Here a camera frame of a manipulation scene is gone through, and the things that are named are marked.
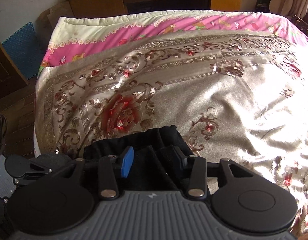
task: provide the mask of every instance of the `silver bolt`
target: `silver bolt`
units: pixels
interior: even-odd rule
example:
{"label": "silver bolt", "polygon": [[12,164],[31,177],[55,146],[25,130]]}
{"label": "silver bolt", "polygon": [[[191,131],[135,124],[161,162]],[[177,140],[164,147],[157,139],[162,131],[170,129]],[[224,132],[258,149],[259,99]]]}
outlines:
{"label": "silver bolt", "polygon": [[105,189],[102,190],[101,196],[105,198],[113,198],[116,196],[116,191],[112,189]]}
{"label": "silver bolt", "polygon": [[198,188],[192,188],[189,190],[189,195],[192,197],[202,197],[204,195],[204,191]]}

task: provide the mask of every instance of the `bed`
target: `bed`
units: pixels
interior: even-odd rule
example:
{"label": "bed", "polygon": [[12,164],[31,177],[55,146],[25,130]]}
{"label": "bed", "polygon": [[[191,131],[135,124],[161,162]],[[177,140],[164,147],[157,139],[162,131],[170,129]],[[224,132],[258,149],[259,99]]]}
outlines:
{"label": "bed", "polygon": [[299,208],[291,230],[308,230],[308,38],[286,18],[60,18],[40,70],[36,156],[82,157],[96,140],[176,125],[194,154],[231,158],[288,190]]}

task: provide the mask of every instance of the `blue mat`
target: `blue mat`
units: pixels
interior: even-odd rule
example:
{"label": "blue mat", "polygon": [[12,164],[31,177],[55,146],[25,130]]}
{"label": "blue mat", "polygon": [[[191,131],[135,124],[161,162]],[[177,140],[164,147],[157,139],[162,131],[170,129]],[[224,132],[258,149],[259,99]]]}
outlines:
{"label": "blue mat", "polygon": [[27,79],[37,75],[45,51],[38,43],[32,22],[24,25],[2,44]]}

